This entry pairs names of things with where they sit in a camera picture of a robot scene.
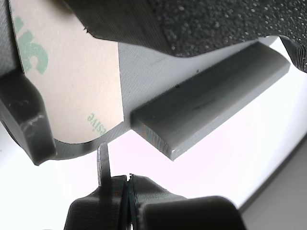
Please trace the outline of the black textured clamp gripper finger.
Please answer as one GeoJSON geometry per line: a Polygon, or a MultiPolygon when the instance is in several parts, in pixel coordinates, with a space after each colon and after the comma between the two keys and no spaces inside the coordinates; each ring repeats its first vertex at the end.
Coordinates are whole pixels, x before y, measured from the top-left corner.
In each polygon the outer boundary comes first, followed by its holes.
{"type": "Polygon", "coordinates": [[[297,69],[307,70],[304,0],[64,0],[95,38],[191,58],[278,36],[297,69]]]}

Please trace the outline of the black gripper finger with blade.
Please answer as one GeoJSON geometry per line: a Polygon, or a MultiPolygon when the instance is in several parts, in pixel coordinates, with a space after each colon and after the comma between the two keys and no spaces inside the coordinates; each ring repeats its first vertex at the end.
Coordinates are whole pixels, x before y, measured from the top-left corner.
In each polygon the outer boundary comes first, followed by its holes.
{"type": "Polygon", "coordinates": [[[66,230],[125,230],[127,228],[127,177],[112,177],[107,143],[97,149],[98,187],[69,207],[66,230]]]}

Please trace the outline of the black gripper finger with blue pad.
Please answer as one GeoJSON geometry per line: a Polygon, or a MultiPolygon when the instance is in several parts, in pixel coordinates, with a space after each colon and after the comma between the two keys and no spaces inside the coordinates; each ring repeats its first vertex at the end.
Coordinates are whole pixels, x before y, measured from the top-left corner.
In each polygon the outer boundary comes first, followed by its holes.
{"type": "Polygon", "coordinates": [[[148,177],[130,175],[131,224],[135,230],[245,230],[239,210],[222,196],[185,198],[148,177]]]}

